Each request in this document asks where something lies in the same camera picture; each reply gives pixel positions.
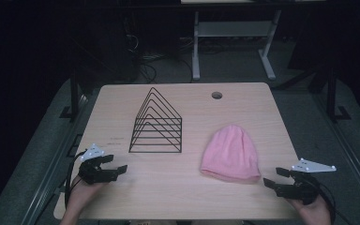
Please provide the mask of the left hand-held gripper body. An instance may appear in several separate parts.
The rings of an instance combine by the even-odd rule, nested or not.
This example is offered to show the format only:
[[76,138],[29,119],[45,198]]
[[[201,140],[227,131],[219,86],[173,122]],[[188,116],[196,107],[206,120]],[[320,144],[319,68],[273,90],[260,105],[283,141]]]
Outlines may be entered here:
[[98,158],[103,156],[108,155],[105,155],[105,152],[95,143],[92,143],[81,155],[81,165],[78,175],[87,184],[110,183],[117,179],[118,175],[111,175],[109,170],[101,168],[102,164],[98,162]]

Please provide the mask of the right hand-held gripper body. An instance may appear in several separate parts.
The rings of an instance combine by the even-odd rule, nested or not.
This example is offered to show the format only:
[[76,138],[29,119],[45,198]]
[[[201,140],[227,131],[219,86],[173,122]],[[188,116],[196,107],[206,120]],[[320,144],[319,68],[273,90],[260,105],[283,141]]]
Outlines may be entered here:
[[323,192],[323,184],[320,183],[314,176],[314,173],[332,173],[337,170],[335,165],[325,165],[318,162],[306,160],[301,158],[295,165],[292,165],[289,171],[291,172],[291,178],[294,183],[292,185],[278,184],[276,188],[276,194],[278,197],[285,199],[300,200],[303,205],[313,203],[318,195],[321,195],[323,199],[328,203],[335,203],[332,199],[329,199]]

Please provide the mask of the pink knit beanie hat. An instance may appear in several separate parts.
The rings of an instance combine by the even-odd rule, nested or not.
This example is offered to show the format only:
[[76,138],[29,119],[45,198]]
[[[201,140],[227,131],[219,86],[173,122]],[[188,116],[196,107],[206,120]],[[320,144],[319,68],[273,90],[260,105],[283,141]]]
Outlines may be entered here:
[[257,182],[258,155],[245,130],[236,125],[218,130],[203,152],[200,172],[225,182]]

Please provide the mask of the person's left hand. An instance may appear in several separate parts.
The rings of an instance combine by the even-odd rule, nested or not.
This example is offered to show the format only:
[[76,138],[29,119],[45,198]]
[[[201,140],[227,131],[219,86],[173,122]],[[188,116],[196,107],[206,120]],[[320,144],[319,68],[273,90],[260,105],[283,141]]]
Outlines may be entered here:
[[79,213],[81,215],[83,209],[105,186],[106,183],[88,185],[79,176],[75,177],[72,182],[72,190],[67,203],[66,212]]

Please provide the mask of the person's right hand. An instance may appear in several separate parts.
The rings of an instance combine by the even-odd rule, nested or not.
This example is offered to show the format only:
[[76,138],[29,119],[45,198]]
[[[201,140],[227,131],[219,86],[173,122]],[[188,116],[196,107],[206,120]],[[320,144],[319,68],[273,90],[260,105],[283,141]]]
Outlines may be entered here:
[[296,210],[306,225],[331,225],[330,211],[321,195],[308,205],[302,201],[287,199],[287,202]]

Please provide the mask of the black metal stand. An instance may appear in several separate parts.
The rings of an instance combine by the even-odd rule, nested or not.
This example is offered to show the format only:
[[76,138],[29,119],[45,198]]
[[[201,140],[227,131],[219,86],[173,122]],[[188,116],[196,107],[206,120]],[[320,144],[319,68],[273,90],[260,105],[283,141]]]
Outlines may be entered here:
[[65,106],[61,111],[60,117],[67,118],[73,122],[80,111],[80,87],[78,80],[78,71],[74,64],[70,66],[69,73],[69,84],[70,84],[70,105]]
[[338,120],[350,120],[351,117],[343,106],[336,105],[338,63],[332,62],[327,69],[326,114],[336,123]]

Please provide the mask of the grey metal floor rail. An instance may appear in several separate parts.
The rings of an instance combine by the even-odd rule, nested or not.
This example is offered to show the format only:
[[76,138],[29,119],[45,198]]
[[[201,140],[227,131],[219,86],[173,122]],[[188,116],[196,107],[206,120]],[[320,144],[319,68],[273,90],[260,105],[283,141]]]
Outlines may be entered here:
[[80,130],[81,117],[87,102],[87,97],[81,94],[75,103],[63,108],[61,119],[64,119],[65,129],[57,133],[58,144],[49,153],[46,170],[27,206],[21,225],[36,225],[50,200],[56,193],[60,193],[60,187],[66,182],[67,160],[72,159],[71,152],[75,149],[75,143],[81,139],[82,134],[77,131]]
[[312,98],[316,103],[318,109],[322,113],[325,122],[328,124],[328,126],[334,133],[337,142],[342,149],[342,154],[349,166],[351,167],[351,170],[354,173],[354,176],[356,177],[356,180],[358,181],[358,184],[360,186],[360,160],[354,153],[354,150],[349,141],[347,140],[345,134],[340,129],[340,126],[338,124],[340,115],[338,116],[338,118],[330,117],[329,114],[326,112],[325,102],[323,101],[323,98],[317,95],[313,95]]

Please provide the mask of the white metal table frame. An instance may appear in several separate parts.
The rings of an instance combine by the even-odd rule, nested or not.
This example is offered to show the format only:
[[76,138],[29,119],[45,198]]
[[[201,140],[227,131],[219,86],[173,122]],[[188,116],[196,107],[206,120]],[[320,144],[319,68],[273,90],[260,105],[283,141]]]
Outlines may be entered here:
[[277,31],[281,11],[277,10],[271,21],[256,22],[201,22],[199,12],[194,14],[193,52],[192,52],[192,80],[201,78],[199,60],[200,38],[266,38],[262,49],[258,50],[264,71],[269,80],[277,77],[268,58],[275,33]]

